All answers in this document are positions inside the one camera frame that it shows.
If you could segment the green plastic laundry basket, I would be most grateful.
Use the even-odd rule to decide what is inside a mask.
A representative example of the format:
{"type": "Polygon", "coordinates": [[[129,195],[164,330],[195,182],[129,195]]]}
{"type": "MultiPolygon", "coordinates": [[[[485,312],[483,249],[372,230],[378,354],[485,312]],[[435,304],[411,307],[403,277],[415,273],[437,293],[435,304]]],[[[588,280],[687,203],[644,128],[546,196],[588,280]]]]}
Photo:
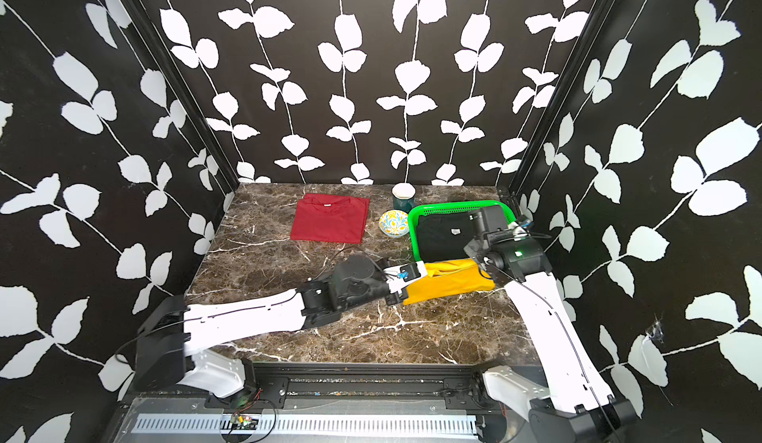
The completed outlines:
{"type": "Polygon", "coordinates": [[[513,211],[507,205],[500,203],[496,200],[450,202],[450,203],[440,203],[440,204],[431,204],[431,205],[421,205],[421,206],[415,207],[409,215],[409,226],[410,226],[409,234],[410,234],[411,247],[412,247],[414,259],[420,260],[418,244],[417,244],[416,226],[418,225],[419,219],[422,216],[432,215],[432,214],[452,214],[452,213],[462,213],[462,212],[466,212],[469,215],[474,210],[478,210],[483,207],[495,206],[495,205],[500,205],[502,207],[508,223],[512,223],[515,221],[515,215],[513,211]]]}

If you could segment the red t-shirt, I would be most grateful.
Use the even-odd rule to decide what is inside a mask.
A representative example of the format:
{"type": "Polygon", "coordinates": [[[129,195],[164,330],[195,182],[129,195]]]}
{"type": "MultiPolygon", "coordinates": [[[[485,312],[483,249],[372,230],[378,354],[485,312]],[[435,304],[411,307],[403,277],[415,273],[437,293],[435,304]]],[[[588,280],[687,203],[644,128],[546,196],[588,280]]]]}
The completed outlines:
{"type": "Polygon", "coordinates": [[[327,194],[306,194],[298,203],[290,239],[360,245],[370,200],[327,194]]]}

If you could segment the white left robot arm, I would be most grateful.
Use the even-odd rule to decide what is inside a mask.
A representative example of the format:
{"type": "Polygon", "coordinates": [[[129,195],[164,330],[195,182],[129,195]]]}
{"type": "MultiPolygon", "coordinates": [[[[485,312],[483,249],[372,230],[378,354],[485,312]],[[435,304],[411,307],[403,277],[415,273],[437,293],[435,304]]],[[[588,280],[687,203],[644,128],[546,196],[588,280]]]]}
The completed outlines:
{"type": "Polygon", "coordinates": [[[136,391],[185,385],[228,399],[250,387],[253,379],[242,361],[214,353],[214,347],[327,326],[344,312],[380,299],[397,304],[419,276],[417,266],[389,266],[385,260],[353,254],[317,278],[267,297],[216,305],[169,297],[138,330],[133,385],[136,391]]]}

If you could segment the yellow t-shirt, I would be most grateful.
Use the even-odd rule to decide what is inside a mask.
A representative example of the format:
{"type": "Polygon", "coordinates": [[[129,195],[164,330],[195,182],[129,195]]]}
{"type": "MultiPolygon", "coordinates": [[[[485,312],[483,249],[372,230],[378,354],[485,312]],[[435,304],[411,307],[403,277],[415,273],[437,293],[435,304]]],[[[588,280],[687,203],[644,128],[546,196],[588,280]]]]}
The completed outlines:
{"type": "Polygon", "coordinates": [[[482,275],[473,260],[429,262],[425,268],[423,277],[406,287],[408,297],[404,305],[495,288],[495,283],[482,275]]]}

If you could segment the black t-shirt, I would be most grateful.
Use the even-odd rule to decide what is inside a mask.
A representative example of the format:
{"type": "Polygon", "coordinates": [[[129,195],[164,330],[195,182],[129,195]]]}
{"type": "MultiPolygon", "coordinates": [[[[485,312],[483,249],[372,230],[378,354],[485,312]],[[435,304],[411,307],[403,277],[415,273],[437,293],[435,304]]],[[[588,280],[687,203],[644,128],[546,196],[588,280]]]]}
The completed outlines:
{"type": "Polygon", "coordinates": [[[425,215],[416,226],[420,260],[444,262],[468,258],[464,248],[474,237],[470,215],[466,212],[425,215]]]}

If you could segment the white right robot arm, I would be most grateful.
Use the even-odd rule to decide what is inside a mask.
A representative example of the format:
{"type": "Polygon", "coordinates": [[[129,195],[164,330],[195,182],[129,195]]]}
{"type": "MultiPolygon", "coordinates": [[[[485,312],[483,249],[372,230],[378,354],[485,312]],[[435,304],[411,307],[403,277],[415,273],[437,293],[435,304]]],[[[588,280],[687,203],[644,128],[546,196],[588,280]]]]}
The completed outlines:
{"type": "Polygon", "coordinates": [[[542,246],[499,206],[470,213],[474,237],[464,251],[517,308],[540,358],[546,385],[508,367],[485,371],[487,394],[520,415],[538,442],[623,442],[636,420],[599,375],[557,290],[542,246]]]}

